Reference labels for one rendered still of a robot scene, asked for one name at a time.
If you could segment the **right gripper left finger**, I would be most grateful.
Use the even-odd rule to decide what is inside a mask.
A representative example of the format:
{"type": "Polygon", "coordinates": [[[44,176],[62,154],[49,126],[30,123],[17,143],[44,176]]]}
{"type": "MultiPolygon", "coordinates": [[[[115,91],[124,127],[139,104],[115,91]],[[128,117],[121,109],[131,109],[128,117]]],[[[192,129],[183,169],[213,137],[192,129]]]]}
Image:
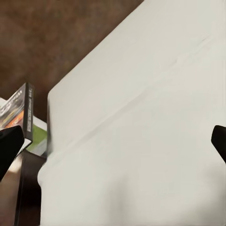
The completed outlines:
{"type": "Polygon", "coordinates": [[[0,130],[0,181],[24,145],[24,134],[20,125],[0,130]]]}

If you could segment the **hardback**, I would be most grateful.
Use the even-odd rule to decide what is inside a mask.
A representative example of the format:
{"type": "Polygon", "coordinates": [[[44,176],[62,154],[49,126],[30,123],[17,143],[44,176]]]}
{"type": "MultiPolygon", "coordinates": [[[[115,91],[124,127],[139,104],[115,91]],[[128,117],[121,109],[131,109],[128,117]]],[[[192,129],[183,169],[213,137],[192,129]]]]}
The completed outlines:
{"type": "Polygon", "coordinates": [[[24,134],[24,145],[16,157],[33,143],[33,105],[33,86],[25,82],[0,106],[0,130],[20,125],[24,134]]]}

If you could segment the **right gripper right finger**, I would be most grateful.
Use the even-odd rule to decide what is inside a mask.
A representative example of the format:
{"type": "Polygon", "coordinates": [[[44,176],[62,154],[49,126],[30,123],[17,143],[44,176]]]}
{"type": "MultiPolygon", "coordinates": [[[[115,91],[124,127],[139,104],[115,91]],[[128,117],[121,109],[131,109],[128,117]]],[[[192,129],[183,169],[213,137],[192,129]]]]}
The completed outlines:
{"type": "Polygon", "coordinates": [[[211,142],[226,163],[226,127],[215,125],[211,142]]]}

